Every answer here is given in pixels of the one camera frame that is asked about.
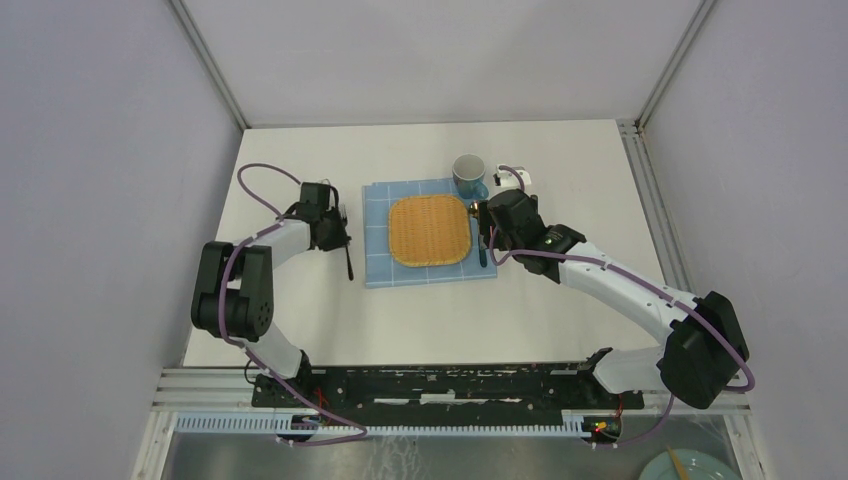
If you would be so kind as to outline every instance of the blue towel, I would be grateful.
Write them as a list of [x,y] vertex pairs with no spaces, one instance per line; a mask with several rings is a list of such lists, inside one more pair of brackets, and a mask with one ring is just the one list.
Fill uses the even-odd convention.
[[[365,286],[367,288],[427,285],[497,278],[491,261],[480,266],[477,220],[471,219],[471,250],[461,262],[435,267],[405,267],[389,253],[389,208],[401,198],[416,195],[453,194],[459,198],[450,178],[411,182],[379,182],[362,187],[365,221]],[[462,200],[466,206],[471,200]]]

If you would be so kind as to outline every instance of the white tabletop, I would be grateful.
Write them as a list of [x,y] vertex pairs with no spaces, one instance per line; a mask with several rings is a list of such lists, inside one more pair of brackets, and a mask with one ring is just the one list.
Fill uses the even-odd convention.
[[[497,163],[524,166],[546,223],[582,232],[643,276],[662,279],[612,120],[248,130],[236,168],[265,162],[301,180],[329,178],[347,205],[355,281],[347,279],[344,250],[307,252],[274,272],[274,323],[313,365],[573,361],[606,346],[655,345],[606,305],[513,261],[494,280],[365,288],[362,186],[449,177],[465,153],[487,163],[491,195],[500,191],[490,175]],[[244,177],[281,210],[298,198],[298,187],[276,172]],[[233,175],[216,238],[240,240],[272,221]],[[185,366],[245,361],[238,349],[192,330]]]

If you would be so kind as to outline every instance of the gray mug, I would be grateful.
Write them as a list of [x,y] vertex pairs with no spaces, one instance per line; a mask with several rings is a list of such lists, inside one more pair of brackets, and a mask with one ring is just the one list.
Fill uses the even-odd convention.
[[489,196],[489,189],[483,184],[486,164],[477,155],[463,155],[453,162],[453,183],[459,196],[482,200]]

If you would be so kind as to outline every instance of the plate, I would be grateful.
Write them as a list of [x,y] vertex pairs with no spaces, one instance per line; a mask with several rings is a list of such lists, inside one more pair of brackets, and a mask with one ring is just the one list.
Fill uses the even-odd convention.
[[[690,480],[741,480],[730,467],[721,461],[695,450],[675,449],[680,463],[686,468]],[[639,480],[680,480],[668,452],[663,452],[648,463]]]

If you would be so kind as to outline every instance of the gray wall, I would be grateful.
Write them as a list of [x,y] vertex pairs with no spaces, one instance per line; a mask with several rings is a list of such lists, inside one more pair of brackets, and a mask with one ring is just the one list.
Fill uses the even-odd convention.
[[240,137],[164,1],[5,1],[0,45],[0,478],[126,478]]
[[844,0],[721,2],[647,131],[698,290],[737,307],[776,478],[848,469],[846,22]]
[[635,118],[698,0],[186,0],[254,125]]

